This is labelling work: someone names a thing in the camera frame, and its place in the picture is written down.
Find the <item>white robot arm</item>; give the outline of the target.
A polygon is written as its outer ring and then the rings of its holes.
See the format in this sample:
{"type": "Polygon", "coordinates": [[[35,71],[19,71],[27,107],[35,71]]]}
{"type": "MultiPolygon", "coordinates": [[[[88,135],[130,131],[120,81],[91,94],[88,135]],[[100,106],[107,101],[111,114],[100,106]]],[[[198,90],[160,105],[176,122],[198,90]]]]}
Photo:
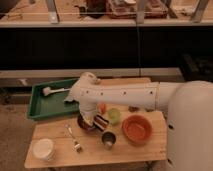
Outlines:
{"type": "Polygon", "coordinates": [[[99,102],[167,112],[166,171],[213,171],[213,83],[150,82],[102,85],[91,72],[71,86],[67,99],[79,103],[91,124],[99,102]]]}

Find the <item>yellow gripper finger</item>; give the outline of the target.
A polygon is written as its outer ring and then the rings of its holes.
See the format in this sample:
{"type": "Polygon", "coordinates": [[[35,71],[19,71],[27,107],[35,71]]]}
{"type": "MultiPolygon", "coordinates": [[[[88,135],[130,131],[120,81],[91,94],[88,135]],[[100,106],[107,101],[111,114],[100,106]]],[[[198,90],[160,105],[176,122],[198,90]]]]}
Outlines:
{"type": "Polygon", "coordinates": [[[93,126],[94,124],[94,117],[88,117],[88,116],[84,116],[84,121],[89,125],[89,126],[93,126]]]}

